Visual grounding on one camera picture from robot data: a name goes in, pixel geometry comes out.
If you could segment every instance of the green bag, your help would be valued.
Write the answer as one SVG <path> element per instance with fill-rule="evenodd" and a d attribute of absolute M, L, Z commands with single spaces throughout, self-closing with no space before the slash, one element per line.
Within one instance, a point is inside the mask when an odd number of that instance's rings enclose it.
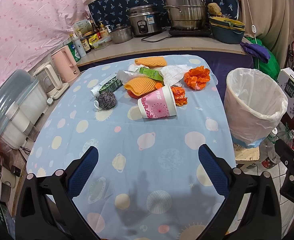
<path fill-rule="evenodd" d="M 248 39 L 251 43 L 256 44 L 256 41 L 254 38 L 251 37 L 246 37 L 246 39 Z M 266 48 L 262 41 L 260 39 L 257 39 L 257 44 L 263 46 L 264 48 Z M 275 81 L 277 80 L 278 74 L 280 72 L 280 68 L 279 68 L 279 64 L 277 62 L 276 57 L 274 56 L 273 53 L 271 53 L 269 51 L 269 49 L 267 49 L 269 54 L 270 54 L 270 60 L 268 61 L 267 64 L 263 63 L 262 61 L 260 61 L 258 58 L 254 57 L 254 68 L 258 69 L 258 61 L 260 64 L 260 71 L 263 72 L 266 75 L 269 75 L 272 79 L 274 79 Z"/>

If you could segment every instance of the beige curtain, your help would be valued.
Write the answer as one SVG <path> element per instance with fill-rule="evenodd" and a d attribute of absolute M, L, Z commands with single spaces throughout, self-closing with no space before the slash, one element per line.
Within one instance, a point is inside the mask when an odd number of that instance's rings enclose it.
<path fill-rule="evenodd" d="M 254 37 L 251 27 L 253 22 L 256 37 L 262 40 L 277 58 L 280 68 L 283 68 L 288 44 L 294 40 L 294 0 L 240 1 L 242 12 L 239 20 L 246 24 L 245 35 Z"/>

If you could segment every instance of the paper towel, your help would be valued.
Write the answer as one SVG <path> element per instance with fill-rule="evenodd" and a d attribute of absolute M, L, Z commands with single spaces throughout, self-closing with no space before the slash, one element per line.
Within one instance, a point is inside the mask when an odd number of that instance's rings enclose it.
<path fill-rule="evenodd" d="M 169 65 L 162 67 L 159 71 L 164 77 L 164 85 L 175 85 L 183 79 L 184 74 L 193 67 L 187 65 Z"/>

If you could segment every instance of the paper cup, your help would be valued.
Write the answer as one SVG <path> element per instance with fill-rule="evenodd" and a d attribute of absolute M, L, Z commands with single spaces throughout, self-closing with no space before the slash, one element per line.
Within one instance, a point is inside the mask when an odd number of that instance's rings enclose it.
<path fill-rule="evenodd" d="M 138 107 L 143 118 L 157 119 L 177 115 L 174 95 L 169 85 L 139 98 Z"/>

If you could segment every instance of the white plastic bag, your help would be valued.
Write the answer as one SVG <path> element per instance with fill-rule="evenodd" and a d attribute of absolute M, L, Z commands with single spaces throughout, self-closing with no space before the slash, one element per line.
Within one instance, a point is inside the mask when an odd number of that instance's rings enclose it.
<path fill-rule="evenodd" d="M 224 108 L 231 135 L 244 142 L 243 147 L 256 147 L 279 124 L 288 99 L 271 77 L 256 69 L 232 70 L 226 85 Z"/>

